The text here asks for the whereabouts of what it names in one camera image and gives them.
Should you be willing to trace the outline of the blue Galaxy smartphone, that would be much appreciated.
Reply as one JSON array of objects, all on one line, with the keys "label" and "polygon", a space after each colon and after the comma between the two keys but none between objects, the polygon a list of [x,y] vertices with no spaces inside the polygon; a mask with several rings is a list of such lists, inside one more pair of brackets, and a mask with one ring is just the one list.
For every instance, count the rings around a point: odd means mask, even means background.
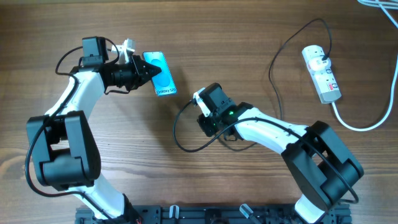
[{"label": "blue Galaxy smartphone", "polygon": [[165,55],[161,51],[144,52],[144,60],[161,69],[161,72],[152,77],[152,84],[157,96],[169,96],[177,93],[177,87],[167,65]]}]

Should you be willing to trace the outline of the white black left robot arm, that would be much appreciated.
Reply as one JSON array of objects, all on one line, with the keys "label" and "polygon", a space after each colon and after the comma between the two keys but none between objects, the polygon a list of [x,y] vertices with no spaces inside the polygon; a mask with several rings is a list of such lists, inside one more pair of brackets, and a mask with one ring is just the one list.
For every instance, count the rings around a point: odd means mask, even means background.
[{"label": "white black left robot arm", "polygon": [[102,95],[138,89],[161,68],[134,55],[131,40],[113,45],[109,60],[105,37],[85,37],[83,56],[67,73],[69,84],[44,115],[29,118],[25,178],[37,194],[55,198],[74,195],[99,223],[142,223],[128,198],[101,174],[101,158],[88,118]]}]

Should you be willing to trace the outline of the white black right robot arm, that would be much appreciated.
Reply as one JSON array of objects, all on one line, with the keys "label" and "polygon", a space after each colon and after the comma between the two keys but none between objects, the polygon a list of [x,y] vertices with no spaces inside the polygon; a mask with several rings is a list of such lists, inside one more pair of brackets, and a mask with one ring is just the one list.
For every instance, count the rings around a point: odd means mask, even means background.
[{"label": "white black right robot arm", "polygon": [[311,126],[270,117],[249,103],[236,104],[219,83],[193,94],[202,113],[197,121],[212,137],[258,143],[282,156],[302,196],[294,209],[307,223],[315,223],[343,201],[364,169],[334,130],[317,121]]}]

